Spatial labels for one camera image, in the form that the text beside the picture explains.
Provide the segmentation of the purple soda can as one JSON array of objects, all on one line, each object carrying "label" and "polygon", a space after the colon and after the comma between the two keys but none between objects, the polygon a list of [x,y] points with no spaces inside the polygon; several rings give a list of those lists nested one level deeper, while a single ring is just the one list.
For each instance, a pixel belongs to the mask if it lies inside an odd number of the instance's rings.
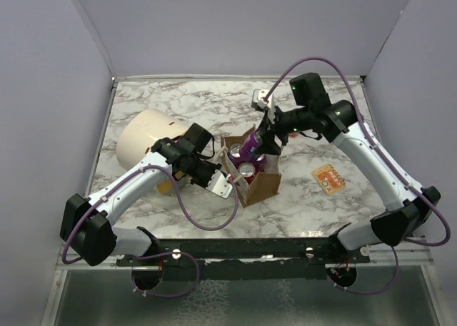
[{"label": "purple soda can", "polygon": [[240,158],[243,161],[257,161],[261,156],[257,153],[258,147],[261,145],[262,140],[258,135],[258,130],[252,131],[245,141],[241,144],[239,149]]},{"label": "purple soda can", "polygon": [[245,161],[245,158],[240,153],[241,146],[241,143],[234,143],[228,150],[228,159],[236,168],[238,168]]},{"label": "purple soda can", "polygon": [[265,154],[261,154],[261,155],[258,155],[258,156],[254,156],[250,160],[250,162],[253,163],[254,165],[264,164],[266,162],[266,155]]}]

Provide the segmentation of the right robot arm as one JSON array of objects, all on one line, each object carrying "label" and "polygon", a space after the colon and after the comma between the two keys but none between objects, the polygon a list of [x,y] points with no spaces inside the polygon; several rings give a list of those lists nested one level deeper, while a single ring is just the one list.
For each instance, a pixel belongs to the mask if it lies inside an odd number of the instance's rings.
[{"label": "right robot arm", "polygon": [[263,111],[257,129],[256,152],[278,156],[290,133],[313,131],[345,153],[375,188],[385,207],[382,214],[337,230],[328,244],[329,257],[345,262],[357,248],[404,241],[429,218],[441,198],[438,190],[424,188],[387,153],[368,125],[358,119],[346,100],[331,102],[321,77],[306,73],[289,81],[297,108],[282,111],[265,90],[253,93],[251,105]]}]

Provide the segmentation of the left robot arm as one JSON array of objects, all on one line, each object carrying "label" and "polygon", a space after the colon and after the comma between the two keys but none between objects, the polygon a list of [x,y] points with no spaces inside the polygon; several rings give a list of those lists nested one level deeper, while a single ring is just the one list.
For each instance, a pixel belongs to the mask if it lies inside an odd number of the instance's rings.
[{"label": "left robot arm", "polygon": [[122,229],[115,224],[138,199],[166,181],[177,188],[178,180],[190,178],[194,185],[221,198],[229,197],[233,183],[221,172],[221,165],[202,155],[213,139],[194,123],[182,136],[158,139],[136,165],[105,188],[87,197],[71,196],[60,229],[65,242],[63,263],[71,263],[69,250],[90,266],[112,255],[135,257],[142,265],[153,263],[159,251],[157,239],[145,228]]}]

